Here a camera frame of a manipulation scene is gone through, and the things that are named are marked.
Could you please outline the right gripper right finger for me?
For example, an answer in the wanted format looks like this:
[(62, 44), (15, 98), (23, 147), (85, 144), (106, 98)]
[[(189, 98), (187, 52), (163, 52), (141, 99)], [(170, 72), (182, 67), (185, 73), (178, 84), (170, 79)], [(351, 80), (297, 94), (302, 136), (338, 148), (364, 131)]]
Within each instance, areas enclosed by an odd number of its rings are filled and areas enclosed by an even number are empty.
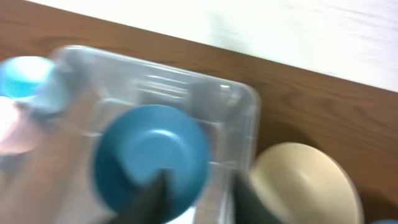
[(281, 224), (261, 203), (241, 174), (233, 174), (235, 224)]

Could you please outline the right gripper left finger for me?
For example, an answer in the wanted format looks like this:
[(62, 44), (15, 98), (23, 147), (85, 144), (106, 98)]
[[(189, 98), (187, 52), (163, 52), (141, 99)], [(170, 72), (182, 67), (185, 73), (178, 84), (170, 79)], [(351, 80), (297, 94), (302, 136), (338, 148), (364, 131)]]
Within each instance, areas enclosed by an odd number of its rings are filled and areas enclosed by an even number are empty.
[(160, 224), (167, 215), (169, 206), (168, 171), (161, 170), (126, 208), (107, 221), (107, 224)]

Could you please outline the beige bowl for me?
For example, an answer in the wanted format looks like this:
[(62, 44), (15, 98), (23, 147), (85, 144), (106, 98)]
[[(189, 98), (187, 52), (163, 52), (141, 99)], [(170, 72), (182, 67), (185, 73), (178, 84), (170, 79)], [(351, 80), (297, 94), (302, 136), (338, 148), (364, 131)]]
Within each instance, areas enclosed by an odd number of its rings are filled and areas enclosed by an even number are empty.
[(282, 223), (364, 223), (349, 175), (321, 150), (283, 142), (262, 152), (249, 180), (261, 202)]

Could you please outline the dark blue bowl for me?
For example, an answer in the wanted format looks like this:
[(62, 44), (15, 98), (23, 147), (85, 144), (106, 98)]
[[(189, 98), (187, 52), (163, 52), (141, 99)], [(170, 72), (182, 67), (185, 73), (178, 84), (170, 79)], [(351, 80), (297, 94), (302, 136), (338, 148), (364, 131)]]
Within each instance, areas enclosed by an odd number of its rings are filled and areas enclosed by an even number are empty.
[(139, 106), (114, 119), (96, 143), (93, 184), (119, 213), (165, 169), (169, 204), (162, 221), (167, 223), (200, 198), (210, 151), (206, 133), (190, 115), (166, 105)]
[(398, 219), (377, 220), (371, 224), (398, 224)]

